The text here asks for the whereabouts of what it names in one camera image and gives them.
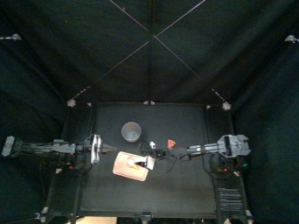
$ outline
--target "black fabric enclosure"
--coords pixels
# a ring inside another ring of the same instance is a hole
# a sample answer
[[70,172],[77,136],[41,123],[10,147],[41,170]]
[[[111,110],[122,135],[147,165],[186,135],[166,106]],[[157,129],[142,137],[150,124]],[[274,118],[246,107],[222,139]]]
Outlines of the black fabric enclosure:
[[[145,138],[162,144],[155,127],[178,121],[183,129],[170,125],[163,137],[186,133],[186,147],[198,135],[202,144],[195,121],[208,117],[198,110],[229,102],[225,126],[250,139],[245,183],[256,223],[299,223],[299,41],[286,41],[289,35],[299,38],[298,0],[0,0],[0,148],[10,136],[49,143],[83,141],[90,131],[105,136],[103,127],[114,134],[125,117],[143,122],[143,107],[167,105],[145,119]],[[216,141],[226,129],[218,130],[224,119],[210,119]],[[109,136],[109,144],[119,137]],[[33,157],[0,157],[0,168],[0,222],[34,223],[53,168]],[[93,191],[85,192],[91,198]],[[103,206],[85,202],[89,210]]]

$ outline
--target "white clip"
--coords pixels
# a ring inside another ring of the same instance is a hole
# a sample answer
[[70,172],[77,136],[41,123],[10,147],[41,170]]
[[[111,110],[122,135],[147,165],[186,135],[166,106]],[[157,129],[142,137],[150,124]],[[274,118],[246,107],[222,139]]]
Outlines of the white clip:
[[77,101],[74,99],[69,100],[69,107],[74,108],[77,106]]
[[155,149],[155,142],[150,143],[153,150]]
[[222,107],[224,107],[226,110],[230,110],[230,109],[232,109],[232,105],[230,105],[228,102],[224,102]]

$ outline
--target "robotic arm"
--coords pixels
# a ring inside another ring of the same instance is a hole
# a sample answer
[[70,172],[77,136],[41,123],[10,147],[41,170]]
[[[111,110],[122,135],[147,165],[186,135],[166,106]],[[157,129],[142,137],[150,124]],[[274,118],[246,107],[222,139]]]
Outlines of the robotic arm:
[[252,152],[249,148],[249,138],[244,135],[224,136],[217,143],[190,146],[187,151],[191,155],[220,153],[225,158],[248,156]]
[[3,157],[15,158],[21,155],[51,156],[58,154],[90,154],[90,162],[99,163],[99,155],[114,151],[117,148],[103,144],[101,135],[91,135],[83,143],[69,143],[55,139],[53,143],[25,143],[23,140],[10,136],[6,139]]

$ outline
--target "orange object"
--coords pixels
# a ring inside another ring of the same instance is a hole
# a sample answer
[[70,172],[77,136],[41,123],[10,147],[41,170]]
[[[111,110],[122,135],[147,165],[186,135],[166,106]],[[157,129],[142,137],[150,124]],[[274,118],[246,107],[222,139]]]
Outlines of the orange object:
[[177,142],[171,139],[169,139],[167,148],[171,149],[177,145]]

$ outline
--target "metal bracket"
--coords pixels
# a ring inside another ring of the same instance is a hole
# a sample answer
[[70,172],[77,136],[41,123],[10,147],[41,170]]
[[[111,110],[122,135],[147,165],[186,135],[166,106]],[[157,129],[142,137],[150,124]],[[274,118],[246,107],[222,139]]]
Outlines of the metal bracket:
[[142,217],[141,218],[142,218],[143,224],[147,224],[153,220],[154,216],[153,216],[151,213],[145,212],[145,213],[142,213]]

